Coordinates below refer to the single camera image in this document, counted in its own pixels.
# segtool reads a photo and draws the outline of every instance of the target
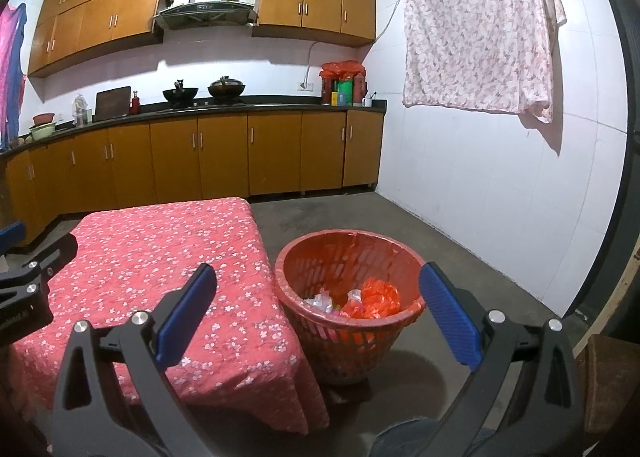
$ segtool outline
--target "green container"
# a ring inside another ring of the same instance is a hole
[[[338,93],[340,92],[346,94],[346,104],[353,104],[353,78],[338,82]]]

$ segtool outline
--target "metal bolt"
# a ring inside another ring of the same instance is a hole
[[[143,323],[146,323],[148,319],[149,315],[145,311],[138,311],[131,317],[131,321],[134,323],[134,325],[142,325]]]
[[[504,323],[506,319],[507,316],[505,316],[502,311],[498,311],[497,309],[489,311],[489,321],[491,323]]]
[[[80,320],[79,322],[76,322],[76,324],[74,325],[74,331],[76,332],[84,332],[89,328],[89,322],[87,322],[86,320]]]
[[[552,331],[560,332],[562,330],[562,322],[553,318],[549,320],[549,328]]]

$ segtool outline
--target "countertop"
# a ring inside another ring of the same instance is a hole
[[[169,103],[152,103],[140,106],[140,113],[136,116],[114,117],[99,122],[92,122],[85,126],[56,130],[49,137],[38,141],[24,143],[16,148],[0,152],[0,158],[12,156],[23,150],[28,150],[34,146],[47,144],[63,137],[70,137],[78,133],[89,132],[119,126],[121,124],[131,124],[136,122],[147,122],[153,120],[184,119],[191,116],[209,116],[214,114],[242,114],[246,112],[277,112],[286,110],[306,110],[316,112],[345,112],[347,110],[364,110],[366,112],[386,113],[386,100],[374,100],[374,106],[332,106],[321,104],[320,98],[314,96],[244,96],[239,98],[238,103],[217,104],[216,106],[204,106],[211,98],[198,98],[194,100],[197,106],[202,108],[190,108],[176,110],[169,108]]]

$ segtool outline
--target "red bowl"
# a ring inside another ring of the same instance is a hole
[[[55,115],[56,114],[53,114],[52,112],[48,112],[47,114],[38,114],[37,116],[33,116],[33,124],[35,126],[47,124],[48,122],[53,121],[53,116]]]

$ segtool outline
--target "gray floor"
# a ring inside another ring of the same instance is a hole
[[[369,230],[395,238],[433,260],[458,287],[472,291],[485,308],[501,309],[517,322],[541,325],[552,313],[508,278],[463,247],[375,193],[309,197],[253,204],[255,219],[271,262],[290,241],[331,228]],[[50,242],[69,231],[60,224]],[[27,257],[8,257],[10,266]],[[376,433],[417,416],[438,418],[468,376],[459,365],[433,317],[426,312],[406,328],[391,353],[369,377],[373,396],[359,405],[332,408],[329,429],[306,437],[271,431],[247,415],[199,408],[194,414],[206,433],[228,456],[365,456]],[[494,406],[488,427],[500,420],[513,391],[512,369]]]

